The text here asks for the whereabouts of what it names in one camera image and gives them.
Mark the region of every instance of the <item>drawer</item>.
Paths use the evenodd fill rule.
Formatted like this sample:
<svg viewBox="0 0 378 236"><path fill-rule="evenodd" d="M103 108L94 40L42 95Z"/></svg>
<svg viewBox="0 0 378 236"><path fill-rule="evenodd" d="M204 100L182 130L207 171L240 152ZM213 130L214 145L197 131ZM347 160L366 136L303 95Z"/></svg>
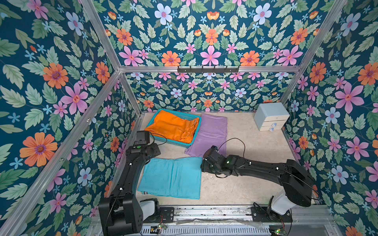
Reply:
<svg viewBox="0 0 378 236"><path fill-rule="evenodd" d="M263 126L260 128L260 131L268 131L270 128L273 128L273 130L280 130L283 127L283 125L277 125L276 127L272 126Z"/></svg>
<svg viewBox="0 0 378 236"><path fill-rule="evenodd" d="M286 122L286 120L265 121L265 122L263 122L262 126L271 126L274 123L276 123L276 125L284 125L285 122Z"/></svg>

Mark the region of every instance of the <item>blue floral wall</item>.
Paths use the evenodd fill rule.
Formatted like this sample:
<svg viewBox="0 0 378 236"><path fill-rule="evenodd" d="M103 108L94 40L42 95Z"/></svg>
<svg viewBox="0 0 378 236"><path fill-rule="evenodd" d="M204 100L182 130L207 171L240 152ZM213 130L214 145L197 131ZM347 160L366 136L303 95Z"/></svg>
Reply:
<svg viewBox="0 0 378 236"><path fill-rule="evenodd" d="M285 132L342 232L376 235L378 7L348 4L287 103Z"/></svg>

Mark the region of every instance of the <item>cable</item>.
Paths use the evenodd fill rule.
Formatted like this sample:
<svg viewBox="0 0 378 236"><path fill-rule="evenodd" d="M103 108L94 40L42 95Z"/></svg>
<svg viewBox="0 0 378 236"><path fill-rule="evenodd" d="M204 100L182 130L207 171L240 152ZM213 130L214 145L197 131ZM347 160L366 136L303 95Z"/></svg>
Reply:
<svg viewBox="0 0 378 236"><path fill-rule="evenodd" d="M240 139L238 139L238 138L231 138L231 139L237 139L237 140L239 140L240 142L242 142L243 143L243 145L244 145L244 151L243 151L243 159L244 159L244 161L245 162L248 162L248 160L247 159L245 159L244 158L244 153L245 153L245 144L244 144L244 142L243 141L241 141ZM222 145L218 148L218 150L223 146L223 144L225 144L226 142L228 142L228 141L230 141L231 139L229 139L229 140L226 140L224 143L222 143Z"/></svg>

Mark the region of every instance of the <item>white drawer unit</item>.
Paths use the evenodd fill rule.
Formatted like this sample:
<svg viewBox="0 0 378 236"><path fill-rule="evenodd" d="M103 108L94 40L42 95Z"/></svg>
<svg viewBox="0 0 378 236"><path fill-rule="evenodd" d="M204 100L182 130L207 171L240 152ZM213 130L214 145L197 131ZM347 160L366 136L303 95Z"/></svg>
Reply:
<svg viewBox="0 0 378 236"><path fill-rule="evenodd" d="M262 103L259 105L254 119L260 131L274 131L280 130L289 116L280 102Z"/></svg>

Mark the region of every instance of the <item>beige floor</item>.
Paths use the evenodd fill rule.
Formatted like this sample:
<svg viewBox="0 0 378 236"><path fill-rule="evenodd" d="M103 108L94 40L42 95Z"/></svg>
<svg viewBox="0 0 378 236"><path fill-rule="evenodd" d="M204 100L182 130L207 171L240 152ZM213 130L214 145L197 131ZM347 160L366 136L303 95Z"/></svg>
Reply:
<svg viewBox="0 0 378 236"><path fill-rule="evenodd" d="M257 129L253 119L254 113L211 113L214 116L228 118L227 139L237 137L246 145L245 158L263 162L286 162L294 159L289 145L282 131L263 131ZM153 114L144 116L141 130L143 130ZM159 158L176 159L186 157L185 148L172 144L159 146L161 155ZM227 142L227 155L243 155L243 144L237 140ZM199 200L180 199L175 197L159 197L143 195L137 191L138 200L156 197L160 205L231 205L231 204L267 204L272 195L277 194L283 188L273 182L250 177L229 176L225 179L216 178L213 174L202 173L201 195Z"/></svg>

